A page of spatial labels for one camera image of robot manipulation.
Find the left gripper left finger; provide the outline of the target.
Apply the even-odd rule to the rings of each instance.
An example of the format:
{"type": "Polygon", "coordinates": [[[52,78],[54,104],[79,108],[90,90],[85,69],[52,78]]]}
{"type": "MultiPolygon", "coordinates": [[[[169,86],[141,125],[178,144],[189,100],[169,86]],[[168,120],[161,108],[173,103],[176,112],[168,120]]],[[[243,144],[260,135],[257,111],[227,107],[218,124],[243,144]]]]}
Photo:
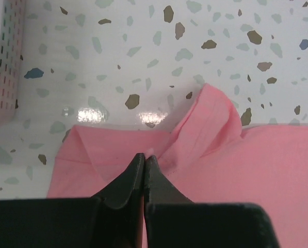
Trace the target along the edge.
{"type": "Polygon", "coordinates": [[[0,247],[141,247],[144,162],[90,197],[0,200],[0,247]]]}

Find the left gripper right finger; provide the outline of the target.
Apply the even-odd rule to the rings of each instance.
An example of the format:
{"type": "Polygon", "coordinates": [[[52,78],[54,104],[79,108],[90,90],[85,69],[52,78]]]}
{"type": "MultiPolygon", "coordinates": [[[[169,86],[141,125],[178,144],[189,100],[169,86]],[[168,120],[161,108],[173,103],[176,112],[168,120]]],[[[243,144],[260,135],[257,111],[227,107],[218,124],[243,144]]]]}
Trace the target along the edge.
{"type": "Polygon", "coordinates": [[[144,219],[148,247],[279,247],[262,207],[251,203],[194,203],[145,162],[144,219]]]}

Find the pink t shirt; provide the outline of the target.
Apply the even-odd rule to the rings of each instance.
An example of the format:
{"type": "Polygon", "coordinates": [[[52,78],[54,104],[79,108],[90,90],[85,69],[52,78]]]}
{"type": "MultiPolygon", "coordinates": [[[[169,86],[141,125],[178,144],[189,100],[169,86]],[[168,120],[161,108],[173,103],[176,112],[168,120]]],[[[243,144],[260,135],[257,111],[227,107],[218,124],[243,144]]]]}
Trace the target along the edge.
{"type": "Polygon", "coordinates": [[[308,247],[308,126],[243,129],[228,97],[205,84],[172,132],[74,126],[55,158],[47,196],[91,196],[137,153],[156,156],[194,202],[259,204],[282,247],[308,247]]]}

